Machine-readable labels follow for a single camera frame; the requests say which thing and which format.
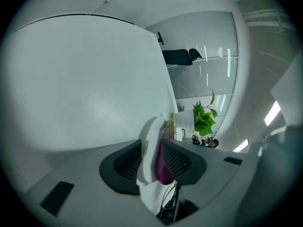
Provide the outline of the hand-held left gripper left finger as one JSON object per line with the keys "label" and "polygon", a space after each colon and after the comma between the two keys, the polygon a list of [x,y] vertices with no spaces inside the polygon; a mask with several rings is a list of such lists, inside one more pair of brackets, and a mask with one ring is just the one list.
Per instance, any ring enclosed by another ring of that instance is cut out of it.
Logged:
{"label": "hand-held left gripper left finger", "polygon": [[56,218],[154,218],[137,185],[141,146],[132,140],[69,158],[28,195]]}

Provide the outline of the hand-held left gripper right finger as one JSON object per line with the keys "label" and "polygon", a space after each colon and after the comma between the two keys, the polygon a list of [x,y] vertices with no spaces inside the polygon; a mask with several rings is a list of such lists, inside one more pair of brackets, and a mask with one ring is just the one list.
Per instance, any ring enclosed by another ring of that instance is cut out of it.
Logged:
{"label": "hand-held left gripper right finger", "polygon": [[247,152],[163,142],[177,182],[175,223],[268,223],[302,177],[302,127],[273,131]]}

